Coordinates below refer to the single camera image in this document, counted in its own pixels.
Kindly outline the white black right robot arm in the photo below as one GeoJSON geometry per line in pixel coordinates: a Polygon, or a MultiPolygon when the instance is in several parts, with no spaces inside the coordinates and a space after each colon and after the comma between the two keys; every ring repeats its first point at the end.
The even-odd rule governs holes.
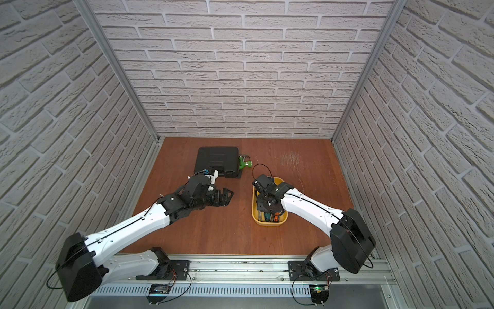
{"type": "Polygon", "coordinates": [[[276,184],[272,177],[261,175],[253,181],[257,205],[270,214],[295,214],[324,232],[331,243],[315,248],[304,260],[302,274],[317,278],[331,269],[342,267],[351,274],[362,267],[372,268],[370,254],[376,246],[361,214],[324,205],[285,182],[276,184]]]}

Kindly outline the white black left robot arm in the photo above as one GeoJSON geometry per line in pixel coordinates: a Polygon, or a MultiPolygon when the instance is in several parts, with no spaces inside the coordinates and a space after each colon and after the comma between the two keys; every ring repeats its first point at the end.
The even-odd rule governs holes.
{"type": "Polygon", "coordinates": [[[101,285],[123,279],[175,283],[179,270],[171,266],[161,248],[137,254],[121,254],[121,250],[193,211],[228,206],[234,193],[218,189],[215,181],[214,175],[194,175],[175,192],[159,197],[152,206],[119,224],[88,236],[75,233],[67,237],[55,265],[67,301],[80,301],[101,285]]]}

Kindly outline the yellow plastic storage box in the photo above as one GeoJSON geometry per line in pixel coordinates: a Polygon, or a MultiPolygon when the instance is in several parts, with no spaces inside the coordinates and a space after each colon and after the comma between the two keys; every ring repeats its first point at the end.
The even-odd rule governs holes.
{"type": "Polygon", "coordinates": [[[257,198],[259,193],[256,188],[253,187],[252,191],[252,218],[256,224],[265,227],[278,227],[288,220],[288,213],[284,212],[270,214],[267,212],[262,212],[257,209],[257,198]]]}

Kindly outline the green plastic nozzle tool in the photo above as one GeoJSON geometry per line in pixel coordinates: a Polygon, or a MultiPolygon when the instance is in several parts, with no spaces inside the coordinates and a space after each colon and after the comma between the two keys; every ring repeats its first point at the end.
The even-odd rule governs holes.
{"type": "Polygon", "coordinates": [[[244,170],[246,168],[252,168],[253,163],[248,155],[239,156],[239,170],[244,170]]]}

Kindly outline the black plastic tool case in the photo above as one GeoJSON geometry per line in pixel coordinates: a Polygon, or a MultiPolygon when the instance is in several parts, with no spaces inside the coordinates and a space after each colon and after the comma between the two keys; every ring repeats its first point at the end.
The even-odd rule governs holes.
{"type": "Polygon", "coordinates": [[[216,170],[219,177],[239,176],[239,149],[234,146],[202,147],[198,149],[194,172],[216,170]]]}

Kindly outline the left controller board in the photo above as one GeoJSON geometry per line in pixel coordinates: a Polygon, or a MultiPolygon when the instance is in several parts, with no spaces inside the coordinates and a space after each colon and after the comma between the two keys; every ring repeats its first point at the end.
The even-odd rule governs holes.
{"type": "Polygon", "coordinates": [[[157,305],[167,299],[172,287],[170,285],[151,285],[147,300],[151,305],[157,305]]]}

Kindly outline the controller board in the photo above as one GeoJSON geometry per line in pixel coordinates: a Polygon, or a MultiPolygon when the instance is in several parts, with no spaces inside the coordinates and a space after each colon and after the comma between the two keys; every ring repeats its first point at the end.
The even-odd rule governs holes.
{"type": "Polygon", "coordinates": [[[330,290],[327,285],[310,285],[311,301],[315,306],[325,305],[329,299],[330,290]]]}
{"type": "Polygon", "coordinates": [[[167,299],[172,287],[170,285],[151,285],[147,300],[151,305],[157,305],[167,299]]]}

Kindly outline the right controller board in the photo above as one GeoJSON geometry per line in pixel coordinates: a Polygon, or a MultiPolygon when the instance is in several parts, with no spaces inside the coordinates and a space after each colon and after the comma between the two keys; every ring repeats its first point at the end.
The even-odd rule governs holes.
{"type": "Polygon", "coordinates": [[[325,305],[329,299],[330,290],[327,285],[310,285],[311,301],[315,306],[325,305]]]}

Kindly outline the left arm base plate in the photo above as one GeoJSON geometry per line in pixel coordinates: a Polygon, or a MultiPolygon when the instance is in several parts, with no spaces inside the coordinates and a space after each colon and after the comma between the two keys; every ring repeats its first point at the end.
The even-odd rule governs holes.
{"type": "Polygon", "coordinates": [[[141,281],[186,281],[190,260],[171,260],[168,263],[160,263],[149,275],[136,276],[141,281]]]}

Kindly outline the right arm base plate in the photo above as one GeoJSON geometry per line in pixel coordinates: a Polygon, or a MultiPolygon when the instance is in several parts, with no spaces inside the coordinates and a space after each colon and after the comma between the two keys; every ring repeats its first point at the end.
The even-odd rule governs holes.
{"type": "Polygon", "coordinates": [[[288,274],[291,281],[296,279],[311,281],[325,281],[329,279],[329,281],[340,281],[340,273],[337,268],[328,269],[323,272],[314,266],[310,266],[305,261],[288,261],[288,274]]]}

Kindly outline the aluminium front rail frame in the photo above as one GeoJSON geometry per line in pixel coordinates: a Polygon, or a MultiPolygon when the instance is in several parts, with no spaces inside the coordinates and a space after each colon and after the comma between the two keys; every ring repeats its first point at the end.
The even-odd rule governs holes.
{"type": "Polygon", "coordinates": [[[176,254],[187,260],[186,278],[168,294],[160,281],[125,279],[100,287],[65,308],[408,308],[387,260],[358,274],[334,271],[331,283],[293,279],[289,261],[301,256],[176,254]],[[322,288],[325,302],[312,304],[322,288]]]}

